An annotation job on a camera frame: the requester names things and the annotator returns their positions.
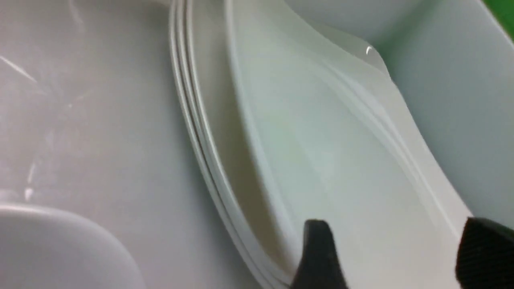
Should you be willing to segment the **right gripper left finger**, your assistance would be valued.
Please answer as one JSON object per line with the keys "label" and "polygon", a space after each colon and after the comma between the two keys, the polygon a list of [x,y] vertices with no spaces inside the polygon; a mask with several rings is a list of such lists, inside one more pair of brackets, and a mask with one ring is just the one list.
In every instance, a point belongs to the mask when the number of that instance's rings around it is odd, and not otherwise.
{"label": "right gripper left finger", "polygon": [[291,289],[347,289],[329,224],[320,219],[304,223],[302,256]]}

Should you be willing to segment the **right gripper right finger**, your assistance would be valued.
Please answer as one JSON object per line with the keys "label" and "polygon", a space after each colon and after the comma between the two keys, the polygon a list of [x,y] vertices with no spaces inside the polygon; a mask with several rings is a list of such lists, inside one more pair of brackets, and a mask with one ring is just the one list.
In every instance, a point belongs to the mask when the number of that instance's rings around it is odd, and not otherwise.
{"label": "right gripper right finger", "polygon": [[514,231],[488,218],[469,217],[457,251],[462,289],[514,287]]}

